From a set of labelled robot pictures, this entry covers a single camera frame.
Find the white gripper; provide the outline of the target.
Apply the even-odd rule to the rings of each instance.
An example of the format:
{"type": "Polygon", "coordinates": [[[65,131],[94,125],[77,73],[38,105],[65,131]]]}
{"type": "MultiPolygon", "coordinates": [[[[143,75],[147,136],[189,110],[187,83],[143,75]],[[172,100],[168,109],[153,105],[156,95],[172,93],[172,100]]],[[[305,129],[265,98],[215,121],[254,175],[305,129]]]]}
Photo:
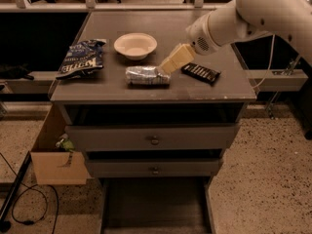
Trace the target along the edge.
{"type": "Polygon", "coordinates": [[[196,53],[207,56],[220,48],[209,31],[209,17],[205,14],[186,28],[188,42],[193,48],[189,44],[176,45],[158,66],[160,72],[171,74],[194,60],[196,53]]]}

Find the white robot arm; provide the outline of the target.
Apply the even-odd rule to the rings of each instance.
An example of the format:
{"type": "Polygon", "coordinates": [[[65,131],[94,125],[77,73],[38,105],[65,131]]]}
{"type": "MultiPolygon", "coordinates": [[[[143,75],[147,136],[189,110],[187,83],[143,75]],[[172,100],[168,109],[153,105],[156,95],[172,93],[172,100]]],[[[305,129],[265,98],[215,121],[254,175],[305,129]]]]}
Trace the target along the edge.
{"type": "Polygon", "coordinates": [[[272,33],[312,63],[312,5],[306,0],[232,0],[196,19],[186,28],[186,44],[178,44],[159,66],[171,74],[222,46],[272,33]]]}

